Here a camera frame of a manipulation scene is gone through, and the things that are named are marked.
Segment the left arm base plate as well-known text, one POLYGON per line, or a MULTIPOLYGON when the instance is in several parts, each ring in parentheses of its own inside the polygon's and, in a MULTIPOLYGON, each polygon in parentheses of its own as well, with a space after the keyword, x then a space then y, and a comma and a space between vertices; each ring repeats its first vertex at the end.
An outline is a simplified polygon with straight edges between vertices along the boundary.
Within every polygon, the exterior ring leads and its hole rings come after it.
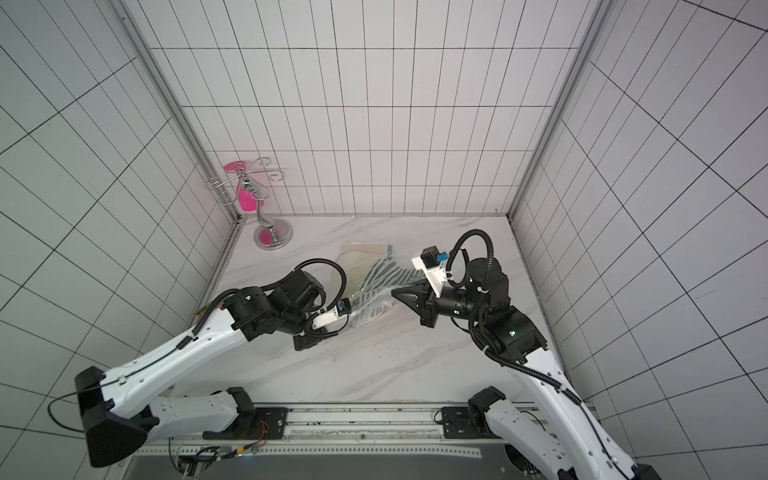
POLYGON ((205 431, 205 440, 280 440, 287 424, 288 409, 284 407, 259 407, 240 413, 233 423, 221 432, 205 431))

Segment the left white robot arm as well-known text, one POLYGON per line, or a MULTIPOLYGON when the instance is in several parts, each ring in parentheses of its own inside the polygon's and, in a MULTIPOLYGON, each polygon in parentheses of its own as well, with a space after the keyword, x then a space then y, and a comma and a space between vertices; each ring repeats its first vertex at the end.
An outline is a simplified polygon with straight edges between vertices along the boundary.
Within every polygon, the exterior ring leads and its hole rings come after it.
POLYGON ((264 335, 285 333, 295 350, 311 348, 334 337, 329 325, 350 314, 342 291, 328 300, 317 279, 296 268, 265 287, 221 292, 193 327, 135 360, 107 371, 83 370, 75 378, 75 395, 91 466, 111 466, 146 442, 181 435, 267 439, 270 424, 242 387, 202 397, 163 394, 208 362, 264 335))

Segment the clear plastic vacuum bag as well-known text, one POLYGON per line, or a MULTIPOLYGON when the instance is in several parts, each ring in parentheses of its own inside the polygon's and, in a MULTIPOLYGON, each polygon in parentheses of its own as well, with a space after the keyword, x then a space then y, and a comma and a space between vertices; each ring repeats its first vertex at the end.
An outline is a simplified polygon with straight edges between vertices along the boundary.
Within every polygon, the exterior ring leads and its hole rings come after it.
POLYGON ((394 259, 394 247, 386 242, 347 242, 340 247, 335 260, 346 273, 347 285, 342 295, 351 303, 349 316, 330 323, 330 329, 342 326, 356 328, 385 315, 397 301, 391 291, 425 279, 412 265, 402 265, 394 259))

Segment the green striped Doraemon towel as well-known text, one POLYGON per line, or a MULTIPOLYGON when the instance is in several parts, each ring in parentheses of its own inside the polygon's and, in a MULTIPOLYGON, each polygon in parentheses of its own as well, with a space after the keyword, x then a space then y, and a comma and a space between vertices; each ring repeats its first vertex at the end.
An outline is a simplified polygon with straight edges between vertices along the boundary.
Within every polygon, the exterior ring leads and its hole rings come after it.
POLYGON ((396 303, 391 295, 394 288, 424 279, 421 271, 413 267, 405 268, 390 258, 382 258, 374 265, 362 288, 349 295, 352 307, 351 326, 360 327, 387 313, 396 303))

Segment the light green towel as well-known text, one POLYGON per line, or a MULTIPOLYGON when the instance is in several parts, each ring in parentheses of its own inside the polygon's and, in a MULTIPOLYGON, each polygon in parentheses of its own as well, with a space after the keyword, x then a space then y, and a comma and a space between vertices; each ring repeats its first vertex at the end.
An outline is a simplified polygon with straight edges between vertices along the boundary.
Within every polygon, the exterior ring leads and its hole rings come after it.
POLYGON ((381 254, 358 250, 342 253, 338 259, 338 263, 345 270, 347 290, 352 293, 359 291, 374 265, 381 259, 381 254))

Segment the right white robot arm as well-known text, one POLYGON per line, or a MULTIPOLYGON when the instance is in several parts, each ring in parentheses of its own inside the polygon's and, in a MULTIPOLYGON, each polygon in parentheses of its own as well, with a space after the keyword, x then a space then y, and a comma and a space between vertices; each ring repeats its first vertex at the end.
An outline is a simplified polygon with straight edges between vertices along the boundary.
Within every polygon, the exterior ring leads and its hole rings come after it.
POLYGON ((508 296, 508 279, 491 258, 469 262, 463 283, 454 283, 444 253, 413 258, 422 280, 395 288, 395 299, 432 328, 439 317, 467 321, 473 344, 493 364, 508 369, 533 395, 548 420, 542 429, 498 388, 486 387, 468 401, 475 432, 503 440, 547 479, 656 479, 635 462, 599 424, 575 393, 545 337, 508 296))

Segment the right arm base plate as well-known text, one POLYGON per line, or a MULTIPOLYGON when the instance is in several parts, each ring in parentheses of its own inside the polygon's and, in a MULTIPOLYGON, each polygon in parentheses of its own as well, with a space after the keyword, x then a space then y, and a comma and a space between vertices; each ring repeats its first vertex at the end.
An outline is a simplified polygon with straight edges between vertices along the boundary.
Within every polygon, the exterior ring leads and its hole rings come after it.
POLYGON ((437 417, 446 439, 500 439, 491 431, 486 415, 474 407, 443 407, 437 417))

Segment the blue and cream towel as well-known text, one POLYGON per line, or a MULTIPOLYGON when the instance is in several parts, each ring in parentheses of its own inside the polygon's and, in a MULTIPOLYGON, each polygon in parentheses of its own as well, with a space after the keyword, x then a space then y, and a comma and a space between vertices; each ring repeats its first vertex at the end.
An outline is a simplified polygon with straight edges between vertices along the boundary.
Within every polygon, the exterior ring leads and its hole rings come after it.
POLYGON ((341 246, 339 258, 357 261, 358 259, 390 258, 391 256, 392 248, 387 242, 347 242, 341 246))

